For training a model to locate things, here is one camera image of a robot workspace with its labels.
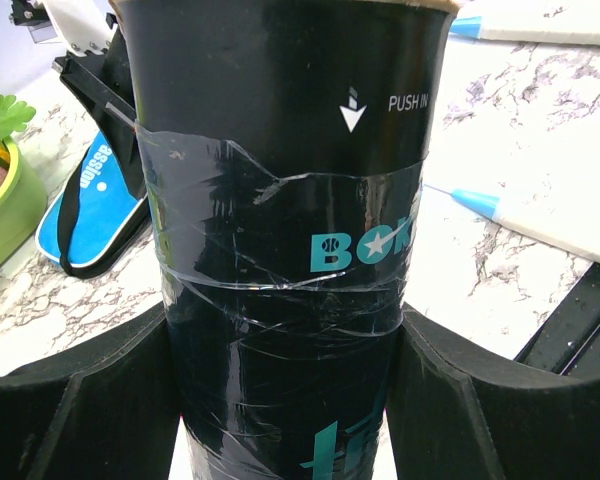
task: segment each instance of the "white arrow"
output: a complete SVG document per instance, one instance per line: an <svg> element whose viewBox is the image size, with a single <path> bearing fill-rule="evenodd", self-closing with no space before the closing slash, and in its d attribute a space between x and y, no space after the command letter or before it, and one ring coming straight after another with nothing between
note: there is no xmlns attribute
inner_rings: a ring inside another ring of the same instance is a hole
<svg viewBox="0 0 600 480"><path fill-rule="evenodd" d="M366 106L362 107L360 110L353 110L348 107L340 107L340 111L342 112L342 116L344 117L344 121L347 122L347 127L349 127L349 131L353 132L353 129L356 128L362 114L367 109Z"/></svg>

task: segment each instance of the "white marble pattern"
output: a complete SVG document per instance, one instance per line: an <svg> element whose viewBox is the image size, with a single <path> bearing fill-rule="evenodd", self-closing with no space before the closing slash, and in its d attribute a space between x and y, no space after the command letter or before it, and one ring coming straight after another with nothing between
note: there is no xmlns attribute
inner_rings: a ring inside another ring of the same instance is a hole
<svg viewBox="0 0 600 480"><path fill-rule="evenodd" d="M503 2L472 2L465 14L486 4ZM547 2L546 14L572 4ZM23 92L38 116L17 138L52 195L96 132L54 76ZM600 228L600 48L452 39L425 181L516 196ZM588 266L425 189L405 298L513 357ZM87 282L67 278L29 240L0 269L0 375L92 338L160 299L148 231L110 272ZM178 445L172 479L189 480L182 437ZM396 478L386 429L376 465L375 478Z"/></svg>

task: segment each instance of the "green leaf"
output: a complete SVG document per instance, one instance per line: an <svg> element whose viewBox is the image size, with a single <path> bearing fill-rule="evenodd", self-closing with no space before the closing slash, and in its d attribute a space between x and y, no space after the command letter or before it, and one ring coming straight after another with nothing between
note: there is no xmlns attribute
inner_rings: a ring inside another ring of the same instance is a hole
<svg viewBox="0 0 600 480"><path fill-rule="evenodd" d="M13 132L24 132L27 122L35 116L35 108L26 102L16 102L14 95L0 95L0 141Z"/></svg>

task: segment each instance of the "black cup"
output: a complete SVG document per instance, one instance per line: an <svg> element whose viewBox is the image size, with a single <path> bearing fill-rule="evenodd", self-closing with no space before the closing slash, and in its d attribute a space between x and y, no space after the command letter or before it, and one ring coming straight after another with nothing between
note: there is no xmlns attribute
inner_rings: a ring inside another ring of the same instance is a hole
<svg viewBox="0 0 600 480"><path fill-rule="evenodd" d="M196 474L371 478L452 9L117 10Z"/></svg>

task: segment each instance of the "blue pouch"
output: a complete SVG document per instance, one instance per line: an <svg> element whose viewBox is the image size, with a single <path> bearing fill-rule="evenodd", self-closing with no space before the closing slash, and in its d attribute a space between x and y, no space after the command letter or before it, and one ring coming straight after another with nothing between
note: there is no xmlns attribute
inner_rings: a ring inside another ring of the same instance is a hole
<svg viewBox="0 0 600 480"><path fill-rule="evenodd" d="M107 271L150 219L132 196L113 150L98 133L36 232L38 249L77 278Z"/></svg>

